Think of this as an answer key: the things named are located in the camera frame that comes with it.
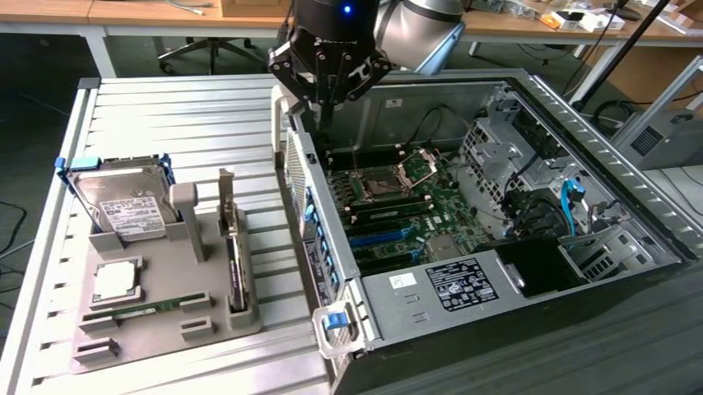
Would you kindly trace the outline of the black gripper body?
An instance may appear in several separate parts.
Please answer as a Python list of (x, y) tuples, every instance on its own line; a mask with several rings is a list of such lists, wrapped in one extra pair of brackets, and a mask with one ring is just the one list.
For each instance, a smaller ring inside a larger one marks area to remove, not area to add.
[(378, 1), (297, 1), (290, 46), (314, 74), (349, 73), (377, 50)]

